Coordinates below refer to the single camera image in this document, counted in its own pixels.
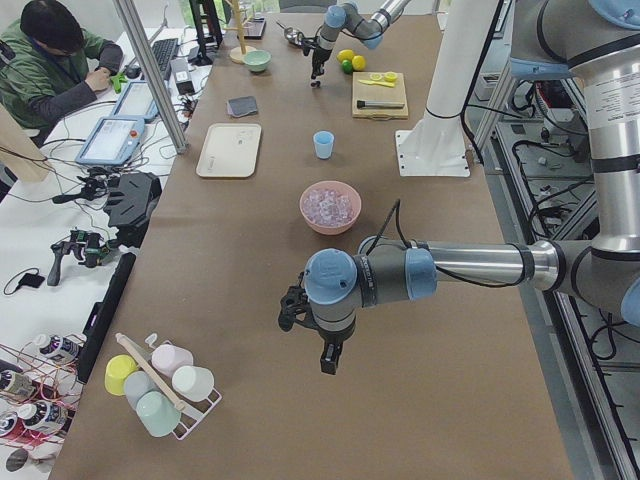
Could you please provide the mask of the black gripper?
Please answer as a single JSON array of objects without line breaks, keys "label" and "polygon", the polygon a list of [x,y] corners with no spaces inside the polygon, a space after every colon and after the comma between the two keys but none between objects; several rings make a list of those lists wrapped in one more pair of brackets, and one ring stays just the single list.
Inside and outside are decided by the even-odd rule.
[{"label": "black gripper", "polygon": [[302,50],[305,56],[312,54],[312,73],[311,80],[315,81],[322,78],[325,74],[324,65],[330,59],[332,53],[332,43],[327,41],[322,35],[317,34],[314,37],[304,37],[302,39]]},{"label": "black gripper", "polygon": [[286,294],[281,298],[278,325],[284,332],[289,332],[295,324],[317,331],[325,341],[320,358],[321,371],[325,374],[334,374],[338,371],[343,350],[342,343],[355,332],[355,321],[338,331],[329,331],[320,327],[315,320],[311,304],[302,286],[303,277],[304,273],[300,272],[297,283],[289,286]]}]

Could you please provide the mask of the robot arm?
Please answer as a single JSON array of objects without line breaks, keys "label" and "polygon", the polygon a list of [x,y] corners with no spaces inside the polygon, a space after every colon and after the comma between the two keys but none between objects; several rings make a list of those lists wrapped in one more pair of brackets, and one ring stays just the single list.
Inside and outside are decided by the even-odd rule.
[{"label": "robot arm", "polygon": [[331,58],[343,30],[367,48],[375,49],[382,41],[384,32],[400,18],[409,3],[409,0],[385,1],[369,18],[359,13],[354,1],[330,6],[316,34],[302,39],[303,55],[312,54],[310,86],[320,86],[325,63]]},{"label": "robot arm", "polygon": [[281,298],[279,327],[324,342],[335,374],[361,308],[433,295],[442,281],[485,288],[524,283],[558,291],[629,324],[639,321],[639,5],[635,1],[520,1],[511,69],[521,79],[582,81],[599,230],[590,240],[529,245],[390,239],[378,233],[354,253],[313,254]]}]

